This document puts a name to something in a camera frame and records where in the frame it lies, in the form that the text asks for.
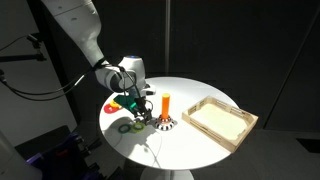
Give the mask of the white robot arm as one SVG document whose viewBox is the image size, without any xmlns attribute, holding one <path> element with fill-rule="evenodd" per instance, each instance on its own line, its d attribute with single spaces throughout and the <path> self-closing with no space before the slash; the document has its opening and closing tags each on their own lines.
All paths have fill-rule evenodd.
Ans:
<svg viewBox="0 0 320 180">
<path fill-rule="evenodd" d="M 97 81 L 113 92 L 122 93 L 117 103 L 147 124 L 152 119 L 152 110 L 146 108 L 146 96 L 155 91 L 146 83 L 143 60 L 125 56 L 118 65 L 107 61 L 97 43 L 101 21 L 92 0 L 41 2 L 85 55 Z"/>
</svg>

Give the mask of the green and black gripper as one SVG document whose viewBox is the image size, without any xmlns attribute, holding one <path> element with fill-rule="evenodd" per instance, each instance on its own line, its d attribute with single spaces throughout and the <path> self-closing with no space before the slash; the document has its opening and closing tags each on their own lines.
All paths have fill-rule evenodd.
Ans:
<svg viewBox="0 0 320 180">
<path fill-rule="evenodd" d="M 149 122 L 152 119 L 152 113 L 147 112 L 145 107 L 145 99 L 144 98 L 135 98 L 133 96 L 125 96 L 125 95 L 117 95 L 114 98 L 114 101 L 122 106 L 123 108 L 130 111 L 135 117 L 136 122 L 141 122 L 146 124 L 145 122 Z"/>
</svg>

